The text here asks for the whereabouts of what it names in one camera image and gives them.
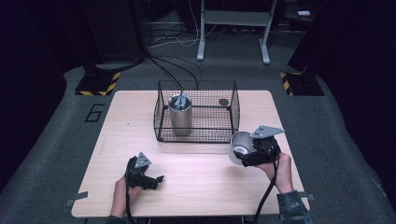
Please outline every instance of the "gray carpet floor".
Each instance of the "gray carpet floor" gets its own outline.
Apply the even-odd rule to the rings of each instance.
[[[150,48],[153,56],[177,63],[202,80],[234,80],[239,90],[267,90],[273,94],[305,191],[313,194],[310,213],[315,223],[396,223],[395,212],[381,189],[375,171],[350,138],[331,90],[320,77],[325,96],[288,96],[280,72],[287,66],[301,35],[278,33],[264,65],[259,35],[219,35],[208,39],[203,62],[196,61],[198,42],[190,47],[166,44]],[[177,79],[186,72],[162,63]],[[75,87],[82,68],[64,74],[67,90],[45,131],[0,196],[0,223],[84,223],[71,215],[73,199],[90,161],[112,96],[78,96]],[[114,91],[157,90],[168,79],[146,59],[120,75]],[[102,110],[98,122],[84,122],[91,107]],[[88,223],[104,223],[90,218]],[[276,215],[261,223],[279,223]]]

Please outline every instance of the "wooden table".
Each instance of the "wooden table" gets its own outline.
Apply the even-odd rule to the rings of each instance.
[[[238,91],[239,131],[253,133],[260,125],[282,128],[269,91]],[[91,161],[78,192],[74,217],[107,217],[114,183],[127,162],[143,152],[152,162],[146,175],[165,178],[156,190],[144,190],[132,206],[134,217],[251,216],[256,213],[269,180],[255,167],[233,164],[229,144],[161,143],[153,129],[156,91],[117,91],[99,134]],[[289,155],[284,133],[276,135],[281,150]],[[292,164],[294,187],[304,191]],[[277,214],[277,190],[266,200],[262,214]],[[305,206],[309,209],[306,198]]]

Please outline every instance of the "white desk frame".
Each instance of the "white desk frame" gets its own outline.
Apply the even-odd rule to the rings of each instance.
[[[205,10],[205,0],[201,3],[201,33],[198,47],[197,60],[202,61],[205,53],[205,25],[206,24],[223,24],[223,25],[248,25],[248,26],[265,26],[263,37],[259,40],[262,50],[262,61],[264,64],[270,63],[266,42],[270,32],[271,23],[274,17],[274,11],[277,0],[273,0],[269,12],[244,12],[244,11],[222,11],[222,10]]]

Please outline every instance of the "sleeve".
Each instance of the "sleeve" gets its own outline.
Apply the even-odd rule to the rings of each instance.
[[[126,224],[126,221],[120,217],[109,216],[106,224]]]
[[[313,224],[297,190],[277,194],[279,216],[282,224]]]

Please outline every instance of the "silver cup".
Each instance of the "silver cup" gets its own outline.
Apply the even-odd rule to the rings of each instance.
[[[236,158],[234,153],[239,152],[243,155],[246,155],[250,152],[253,152],[254,150],[255,148],[252,145],[252,138],[250,137],[250,133],[238,132],[233,134],[233,136],[231,137],[231,144],[228,156],[234,164],[242,165],[242,161]]]
[[[186,93],[169,99],[169,116],[174,134],[189,135],[192,128],[192,101]]]

